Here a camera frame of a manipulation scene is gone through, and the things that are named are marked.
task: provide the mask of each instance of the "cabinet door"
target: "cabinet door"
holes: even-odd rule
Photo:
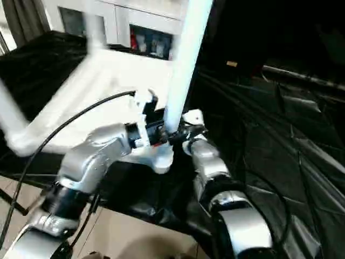
[[[164,59],[182,29],[181,21],[120,6],[116,6],[116,22],[119,44],[160,57],[164,52]]]
[[[86,36],[84,14],[89,10],[99,20],[105,41],[118,43],[115,6],[97,0],[43,0],[52,30]]]

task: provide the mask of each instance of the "white plastic rod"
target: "white plastic rod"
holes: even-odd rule
[[[28,126],[24,115],[2,80],[0,80],[0,126],[5,134],[20,133]]]
[[[213,0],[189,0],[180,42],[174,57],[164,124],[169,133],[178,129],[185,99]]]

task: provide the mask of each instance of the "metal rod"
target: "metal rod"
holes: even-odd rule
[[[12,197],[8,195],[4,190],[0,189],[0,198],[3,199],[8,204],[12,203]],[[18,202],[15,203],[15,209],[19,211],[23,216],[27,215],[27,210],[20,205]]]
[[[333,88],[337,88],[337,89],[341,89],[341,90],[345,91],[345,85],[336,84],[332,81],[323,80],[323,79],[320,79],[318,77],[311,77],[311,76],[308,76],[306,74],[300,74],[297,72],[293,72],[293,71],[289,71],[289,70],[285,70],[285,69],[280,69],[280,68],[273,67],[273,66],[267,66],[267,65],[263,66],[263,71],[282,74],[285,76],[298,78],[298,79],[302,79],[305,81],[310,81],[310,82],[316,83],[316,84],[321,85],[321,86],[333,87]]]
[[[4,54],[10,52],[9,47],[7,47],[6,41],[4,36],[2,35],[2,32],[0,31],[0,47]]]

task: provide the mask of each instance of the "black fabric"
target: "black fabric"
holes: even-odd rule
[[[85,54],[84,39],[50,32],[1,57],[0,77],[32,120]],[[342,100],[284,84],[277,90],[275,83],[229,78],[197,69],[187,108],[203,111],[209,138],[233,177],[247,184],[246,192],[277,239],[285,225],[284,208],[267,185],[246,170],[264,176],[282,192],[292,213],[284,245],[287,258],[344,258]],[[145,166],[115,163],[101,184],[101,204],[190,234],[211,255],[212,222],[193,195],[192,162],[181,147],[174,150],[174,163],[165,175]],[[17,179],[27,159],[16,157],[4,140],[0,151],[0,173]],[[61,159],[60,155],[41,154],[29,174],[45,176],[28,176],[26,182],[49,186]]]

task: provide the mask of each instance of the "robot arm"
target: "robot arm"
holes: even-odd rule
[[[219,258],[274,258],[270,229],[205,139],[189,143],[197,176],[194,190],[215,223]]]
[[[136,125],[115,124],[93,131],[63,158],[57,180],[4,258],[47,259],[69,250],[66,239],[108,167],[134,147]]]

